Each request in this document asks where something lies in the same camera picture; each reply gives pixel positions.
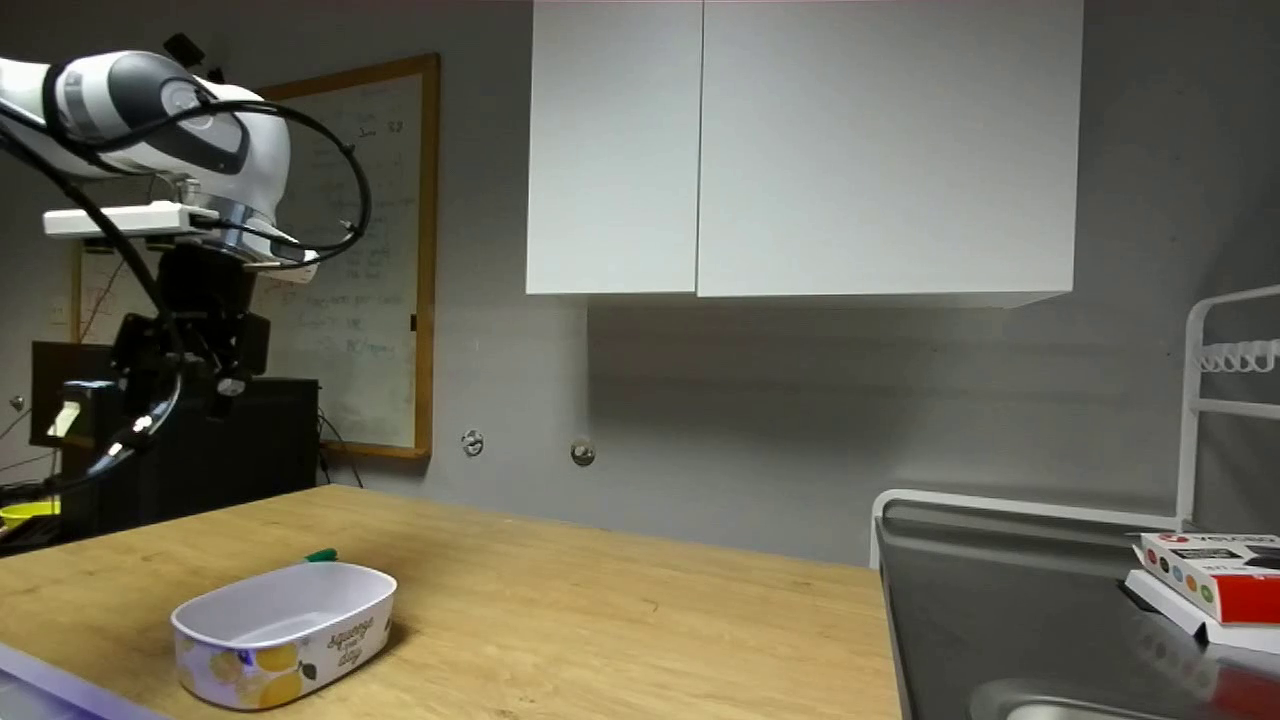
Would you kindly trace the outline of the narrow white cabinet door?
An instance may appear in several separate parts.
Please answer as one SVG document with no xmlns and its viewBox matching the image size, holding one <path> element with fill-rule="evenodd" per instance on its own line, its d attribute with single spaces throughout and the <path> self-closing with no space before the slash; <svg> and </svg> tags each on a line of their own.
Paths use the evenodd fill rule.
<svg viewBox="0 0 1280 720">
<path fill-rule="evenodd" d="M 703 0 L 535 0 L 531 295 L 690 293 Z"/>
</svg>

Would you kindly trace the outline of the flat white box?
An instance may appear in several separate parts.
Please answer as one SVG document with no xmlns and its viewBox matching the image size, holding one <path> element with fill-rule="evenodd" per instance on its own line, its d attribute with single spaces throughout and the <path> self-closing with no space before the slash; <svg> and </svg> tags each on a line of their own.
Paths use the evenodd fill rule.
<svg viewBox="0 0 1280 720">
<path fill-rule="evenodd" d="M 1210 644 L 1280 656 L 1280 624 L 1224 625 L 1143 569 L 1132 569 L 1123 583 L 1188 635 Z"/>
</svg>

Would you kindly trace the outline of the red and white box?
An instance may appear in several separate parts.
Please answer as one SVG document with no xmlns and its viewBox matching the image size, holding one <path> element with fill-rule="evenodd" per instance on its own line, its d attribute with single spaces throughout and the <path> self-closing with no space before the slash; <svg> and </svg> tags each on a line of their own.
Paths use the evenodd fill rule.
<svg viewBox="0 0 1280 720">
<path fill-rule="evenodd" d="M 1224 625 L 1280 625 L 1280 536 L 1140 533 L 1146 570 Z"/>
</svg>

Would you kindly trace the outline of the black computer case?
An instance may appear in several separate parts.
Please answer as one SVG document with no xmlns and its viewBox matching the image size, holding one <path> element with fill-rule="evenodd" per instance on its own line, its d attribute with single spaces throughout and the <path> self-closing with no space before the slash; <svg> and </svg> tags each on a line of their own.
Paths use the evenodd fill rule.
<svg viewBox="0 0 1280 720">
<path fill-rule="evenodd" d="M 61 495 L 60 541 L 315 487 L 317 396 L 315 379 L 259 378 L 216 419 L 201 392 L 187 389 L 150 446 Z"/>
</svg>

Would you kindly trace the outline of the steel sink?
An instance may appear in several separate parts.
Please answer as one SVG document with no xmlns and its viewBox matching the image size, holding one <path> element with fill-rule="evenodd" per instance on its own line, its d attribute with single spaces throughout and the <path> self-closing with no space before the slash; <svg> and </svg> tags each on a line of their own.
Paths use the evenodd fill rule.
<svg viewBox="0 0 1280 720">
<path fill-rule="evenodd" d="M 965 720 L 1280 720 L 1280 705 L 1239 710 L 1175 696 L 1146 707 L 1142 698 L 1009 678 L 978 685 Z"/>
</svg>

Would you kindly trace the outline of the wide white cabinet door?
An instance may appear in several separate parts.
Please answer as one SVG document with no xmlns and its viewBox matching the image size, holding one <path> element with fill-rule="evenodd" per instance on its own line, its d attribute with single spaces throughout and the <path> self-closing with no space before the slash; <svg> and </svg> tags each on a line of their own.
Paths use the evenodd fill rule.
<svg viewBox="0 0 1280 720">
<path fill-rule="evenodd" d="M 1083 0 L 708 0 L 703 297 L 1074 286 Z"/>
</svg>

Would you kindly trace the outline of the yellow bowl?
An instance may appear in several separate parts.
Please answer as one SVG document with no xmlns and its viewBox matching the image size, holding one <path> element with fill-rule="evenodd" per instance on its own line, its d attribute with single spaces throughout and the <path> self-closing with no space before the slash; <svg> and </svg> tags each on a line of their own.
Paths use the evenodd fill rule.
<svg viewBox="0 0 1280 720">
<path fill-rule="evenodd" d="M 61 514 L 59 498 L 10 503 L 0 507 L 0 525 L 4 530 L 14 530 L 35 518 L 56 518 Z"/>
</svg>

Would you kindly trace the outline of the steel sink unit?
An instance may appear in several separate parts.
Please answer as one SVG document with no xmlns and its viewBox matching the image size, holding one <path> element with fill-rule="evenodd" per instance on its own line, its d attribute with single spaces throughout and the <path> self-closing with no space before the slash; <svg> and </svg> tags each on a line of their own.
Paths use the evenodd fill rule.
<svg viewBox="0 0 1280 720">
<path fill-rule="evenodd" d="M 1213 309 L 1207 345 L 1280 338 L 1280 297 Z M 1207 398 L 1280 404 L 1280 368 L 1203 374 Z M 1009 678 L 1158 701 L 1280 705 L 1280 656 L 1188 635 L 1123 583 L 1139 530 L 1170 511 L 1111 511 L 890 489 L 872 511 L 904 720 L 965 720 L 972 692 Z M 1280 534 L 1280 421 L 1199 416 L 1196 515 L 1185 530 Z"/>
</svg>

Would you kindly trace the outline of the black monitor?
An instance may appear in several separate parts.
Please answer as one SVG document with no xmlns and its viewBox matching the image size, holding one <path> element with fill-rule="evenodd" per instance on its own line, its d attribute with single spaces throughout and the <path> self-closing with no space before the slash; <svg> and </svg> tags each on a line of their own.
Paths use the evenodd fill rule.
<svg viewBox="0 0 1280 720">
<path fill-rule="evenodd" d="M 110 345 L 33 341 L 28 396 L 28 443 L 54 448 L 49 427 L 61 409 L 61 388 L 68 380 L 113 380 Z"/>
</svg>

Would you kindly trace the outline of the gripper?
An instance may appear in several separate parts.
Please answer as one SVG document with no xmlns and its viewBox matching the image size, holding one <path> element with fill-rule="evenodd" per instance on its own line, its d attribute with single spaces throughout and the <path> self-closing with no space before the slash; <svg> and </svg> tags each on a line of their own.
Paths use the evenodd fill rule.
<svg viewBox="0 0 1280 720">
<path fill-rule="evenodd" d="M 186 354 L 212 372 L 216 392 L 234 398 L 265 373 L 270 322 L 252 314 L 256 275 L 227 254 L 178 245 L 161 254 L 160 295 L 175 316 Z M 159 318 L 125 314 L 110 368 L 125 401 L 159 401 L 172 392 L 177 348 Z"/>
</svg>

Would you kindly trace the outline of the wood framed whiteboard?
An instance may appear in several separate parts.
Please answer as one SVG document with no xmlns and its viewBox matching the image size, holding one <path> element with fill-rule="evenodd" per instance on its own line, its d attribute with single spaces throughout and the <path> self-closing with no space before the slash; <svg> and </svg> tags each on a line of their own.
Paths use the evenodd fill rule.
<svg viewBox="0 0 1280 720">
<path fill-rule="evenodd" d="M 371 188 L 365 237 L 317 266 L 308 283 L 262 274 L 252 313 L 270 320 L 266 375 L 315 379 L 326 443 L 351 454 L 426 457 L 433 429 L 433 313 L 440 58 L 431 53 L 259 91 L 298 109 L 355 146 Z M 340 154 L 291 123 L 283 232 L 333 243 L 340 220 L 358 219 L 358 197 Z M 81 331 L 109 345 L 127 313 L 154 307 L 118 258 L 83 254 Z"/>
</svg>

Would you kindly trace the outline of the white lunchbox with lemon print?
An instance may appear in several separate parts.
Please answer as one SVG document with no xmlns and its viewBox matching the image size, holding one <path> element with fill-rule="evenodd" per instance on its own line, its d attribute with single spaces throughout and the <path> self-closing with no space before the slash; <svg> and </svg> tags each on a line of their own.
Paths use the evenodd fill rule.
<svg viewBox="0 0 1280 720">
<path fill-rule="evenodd" d="M 298 562 L 186 601 L 170 615 L 180 687 L 241 712 L 296 702 L 385 647 L 398 580 L 351 562 Z"/>
</svg>

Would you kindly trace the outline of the white wall cabinet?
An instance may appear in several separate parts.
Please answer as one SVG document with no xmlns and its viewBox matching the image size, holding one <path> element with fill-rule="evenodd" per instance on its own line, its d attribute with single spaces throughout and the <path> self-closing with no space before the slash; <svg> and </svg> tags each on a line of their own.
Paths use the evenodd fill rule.
<svg viewBox="0 0 1280 720">
<path fill-rule="evenodd" d="M 530 295 L 1073 290 L 1084 0 L 534 0 Z"/>
</svg>

